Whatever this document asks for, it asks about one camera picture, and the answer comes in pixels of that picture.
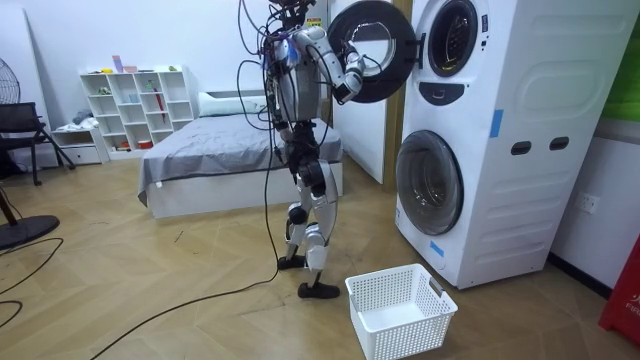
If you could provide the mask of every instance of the laundry basket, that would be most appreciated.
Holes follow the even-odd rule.
[[[351,322],[367,360],[399,359],[442,346],[458,310],[419,264],[350,277],[345,283]]]

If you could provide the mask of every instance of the blue tape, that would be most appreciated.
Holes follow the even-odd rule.
[[[500,124],[502,124],[502,115],[504,114],[503,109],[496,109],[493,112],[493,121],[491,122],[491,132],[489,133],[489,137],[498,137],[500,134]]]
[[[437,252],[438,255],[444,257],[444,250],[440,249],[438,245],[436,245],[436,243],[433,242],[433,240],[431,241],[431,244],[429,244],[429,247],[432,248],[433,251]]]

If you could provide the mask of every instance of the basket handle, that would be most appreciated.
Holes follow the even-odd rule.
[[[436,293],[438,293],[438,296],[440,297],[442,297],[442,294],[446,292],[444,291],[444,288],[440,286],[440,284],[436,281],[436,279],[433,276],[431,277],[431,279],[429,279],[429,285],[431,285],[433,290],[435,290]]]

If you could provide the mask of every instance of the wooden floor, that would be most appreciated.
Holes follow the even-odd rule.
[[[54,214],[60,251],[0,301],[24,309],[0,329],[0,359],[88,360],[139,321],[175,304],[268,279],[275,270],[262,208],[157,221],[136,199],[136,160],[42,172],[44,185],[2,186],[24,216]],[[286,205],[270,208],[283,252]],[[158,319],[101,357],[125,359],[361,359],[344,279],[422,259],[397,232],[395,196],[351,161],[324,281],[335,300],[301,301],[302,270],[268,285]],[[55,244],[0,258],[0,291],[44,261]],[[444,346],[416,359],[639,359],[597,326],[604,300],[551,265],[533,275],[456,291],[460,310]],[[0,307],[0,323],[15,308]]]

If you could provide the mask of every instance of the white bed frame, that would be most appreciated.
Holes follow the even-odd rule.
[[[342,163],[331,164],[338,195],[342,196]],[[194,177],[164,181],[147,187],[147,206],[153,217],[200,214],[264,205],[264,180],[267,172]],[[268,203],[299,201],[289,169],[269,174]]]

